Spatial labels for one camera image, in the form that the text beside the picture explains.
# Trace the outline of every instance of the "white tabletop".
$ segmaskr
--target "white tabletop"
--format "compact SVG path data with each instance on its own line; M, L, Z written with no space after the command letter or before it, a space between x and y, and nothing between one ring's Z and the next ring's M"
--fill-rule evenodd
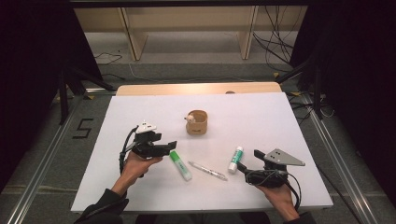
M200 109L208 115L207 133L186 132L187 113ZM192 174L186 182L169 157L149 168L129 188L125 211L136 213L254 211L272 208L262 192L245 182L244 175L227 171L234 150L244 148L241 162L248 169L262 169L264 162L253 156L258 149L269 153L280 148L306 166L288 166L302 188L302 209L332 206L300 127L283 92L208 95L115 96L72 211L81 212L96 203L106 188L120 176L119 154L129 131L143 120L157 126L163 135L156 145L177 141L176 152ZM221 172L222 181L191 167L188 161ZM291 185L297 188L289 177Z

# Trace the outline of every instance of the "black sleeve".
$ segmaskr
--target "black sleeve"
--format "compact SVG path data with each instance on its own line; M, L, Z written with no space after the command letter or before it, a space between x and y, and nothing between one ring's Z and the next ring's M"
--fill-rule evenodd
M106 189L99 201L88 206L75 223L121 224L120 214L128 202L126 193L120 197L117 193Z
M284 222L284 224L316 224L317 222L312 217L309 212L300 214L300 218L294 219L292 221Z

